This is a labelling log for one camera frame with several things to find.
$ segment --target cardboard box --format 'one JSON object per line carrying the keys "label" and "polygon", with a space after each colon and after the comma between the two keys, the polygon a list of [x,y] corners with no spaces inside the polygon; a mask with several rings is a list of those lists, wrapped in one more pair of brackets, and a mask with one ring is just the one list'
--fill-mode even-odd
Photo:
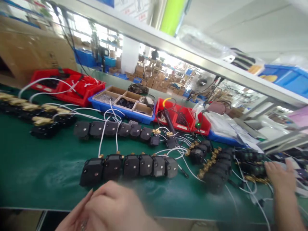
{"label": "cardboard box", "polygon": [[141,84],[142,84],[143,86],[147,86],[147,81],[146,81],[146,80],[141,80]]}
{"label": "cardboard box", "polygon": [[151,87],[152,87],[152,85],[153,85],[153,82],[149,82],[149,81],[148,81],[148,83],[147,83],[147,87],[151,88]]}
{"label": "cardboard box", "polygon": [[119,57],[116,58],[115,66],[117,68],[121,69],[121,58],[119,58]]}
{"label": "cardboard box", "polygon": [[35,70],[60,66],[77,71],[74,52],[65,39],[4,16],[0,16],[0,57],[20,86],[30,82]]}

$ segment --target green work surface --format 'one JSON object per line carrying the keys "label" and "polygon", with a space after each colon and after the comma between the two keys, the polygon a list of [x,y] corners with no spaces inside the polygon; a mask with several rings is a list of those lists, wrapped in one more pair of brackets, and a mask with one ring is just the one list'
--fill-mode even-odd
{"label": "green work surface", "polygon": [[[107,85],[125,89],[131,84],[117,77],[98,75],[100,76],[96,77],[107,82]],[[26,91],[25,96],[29,97],[34,92],[33,90]],[[150,90],[150,93],[155,97],[169,96],[155,90]],[[47,102],[64,104],[52,100],[49,96],[39,96],[35,100],[40,104]],[[94,111],[80,112],[99,116]],[[78,120],[90,121],[83,117],[79,117]],[[73,127],[62,129],[50,140],[40,140],[29,134],[31,124],[26,124],[14,116],[0,114],[0,123],[2,131],[0,206],[71,210],[90,190],[79,186],[79,180],[84,162],[98,155],[99,140],[80,141],[73,136]],[[166,149],[163,144],[151,148],[139,140],[120,137],[118,145],[122,155],[128,155],[131,152],[153,154]],[[225,147],[223,144],[214,143],[215,147],[218,145]],[[102,154],[106,156],[115,152],[115,138],[104,137]],[[170,156],[178,157],[179,153],[172,152]],[[192,172],[197,175],[198,168],[190,164],[188,157],[185,159]],[[260,209],[252,204],[249,195],[227,184],[239,211],[239,216],[237,216],[234,202],[226,188],[221,195],[208,193],[206,185],[189,173],[182,158],[178,160],[178,163],[189,174],[189,179],[186,179],[179,171],[178,175],[172,179],[143,177],[129,181],[120,179],[119,182],[133,188],[144,203],[146,210],[153,216],[230,222],[236,222],[240,218],[241,222],[247,223],[265,222]],[[231,179],[236,183],[239,182],[235,175],[232,175]],[[258,184],[258,191],[261,193],[257,193],[257,196],[271,196],[267,186]],[[269,219],[273,221],[270,203],[265,208]]]}

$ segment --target blue storage bin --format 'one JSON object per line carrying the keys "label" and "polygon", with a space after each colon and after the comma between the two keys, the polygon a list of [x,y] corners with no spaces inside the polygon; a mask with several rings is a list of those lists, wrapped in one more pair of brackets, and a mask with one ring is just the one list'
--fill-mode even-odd
{"label": "blue storage bin", "polygon": [[141,78],[138,78],[138,77],[136,77],[136,78],[134,78],[134,80],[133,80],[133,82],[134,83],[141,83]]}
{"label": "blue storage bin", "polygon": [[[94,97],[97,95],[93,95],[91,97],[88,98],[89,102],[91,102],[92,106],[95,108],[95,109],[98,109],[102,112],[104,111],[107,111],[108,109],[111,109],[110,107],[110,104],[107,104],[107,103],[103,103],[103,102],[99,102],[99,101],[96,101],[94,99]],[[143,114],[140,114],[140,113],[136,113],[136,112],[133,112],[133,111],[129,111],[129,110],[126,110],[122,107],[118,107],[116,105],[112,105],[112,108],[113,109],[117,109],[121,112],[123,112],[125,114],[126,117],[128,118],[131,118],[131,119],[135,119],[137,120],[138,122],[140,123],[143,123],[143,124],[150,124],[151,121],[153,121],[155,119],[155,110],[156,110],[156,102],[154,102],[154,109],[153,109],[153,115],[152,117],[149,117],[149,116],[145,116]],[[122,113],[118,112],[118,111],[114,111],[115,114],[119,115],[121,118],[123,118],[124,116],[122,115]]]}
{"label": "blue storage bin", "polygon": [[215,142],[220,142],[220,143],[225,143],[231,146],[235,146],[235,147],[240,147],[240,148],[246,148],[246,145],[244,144],[240,144],[237,140],[229,138],[229,137],[224,137],[224,136],[219,136],[216,135],[211,129],[208,135],[208,138],[212,141]]}
{"label": "blue storage bin", "polygon": [[115,67],[116,66],[116,59],[105,56],[105,65]]}
{"label": "blue storage bin", "polygon": [[91,51],[77,50],[77,49],[75,49],[75,51],[76,51],[78,58],[79,58],[79,60],[78,60],[76,53],[74,52],[76,63],[81,64],[83,66],[87,66],[87,67],[97,66],[97,63],[96,63]]}
{"label": "blue storage bin", "polygon": [[128,80],[128,77],[125,74],[114,73],[113,76],[119,77],[120,79]]}
{"label": "blue storage bin", "polygon": [[260,75],[276,75],[274,84],[308,98],[308,73],[293,66],[265,65]]}

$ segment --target metal frame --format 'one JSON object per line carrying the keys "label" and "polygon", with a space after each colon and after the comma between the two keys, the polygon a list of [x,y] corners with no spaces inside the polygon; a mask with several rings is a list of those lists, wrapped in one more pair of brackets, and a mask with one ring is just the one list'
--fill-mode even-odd
{"label": "metal frame", "polygon": [[247,71],[241,70],[223,60],[198,54],[181,41],[163,32],[140,23],[138,20],[122,15],[120,12],[105,6],[96,0],[54,0],[61,8],[91,19],[114,31],[141,42],[147,46],[158,48],[169,55],[179,58],[189,64],[204,69],[210,73],[272,97],[290,106],[304,107],[308,99],[288,91],[278,85],[258,78]]}

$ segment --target finger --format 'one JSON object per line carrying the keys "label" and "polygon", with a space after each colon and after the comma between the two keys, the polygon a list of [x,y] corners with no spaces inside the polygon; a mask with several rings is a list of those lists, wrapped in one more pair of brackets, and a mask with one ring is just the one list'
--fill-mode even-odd
{"label": "finger", "polygon": [[76,205],[76,207],[66,216],[64,220],[67,222],[75,222],[75,220],[82,213],[84,206],[90,200],[93,194],[93,189],[91,189],[88,194]]}
{"label": "finger", "polygon": [[100,220],[100,218],[94,213],[90,212],[89,220],[87,222],[87,230],[91,231],[106,231],[106,225]]}
{"label": "finger", "polygon": [[294,172],[292,161],[289,159],[286,159],[286,165],[287,165],[287,172]]}
{"label": "finger", "polygon": [[105,195],[111,198],[119,198],[125,192],[125,188],[118,185],[114,181],[108,181],[106,184],[100,186],[92,195],[91,199],[99,195]]}
{"label": "finger", "polygon": [[112,219],[116,207],[117,204],[114,199],[98,195],[86,204],[85,209],[89,213],[95,213],[103,223],[107,224]]}

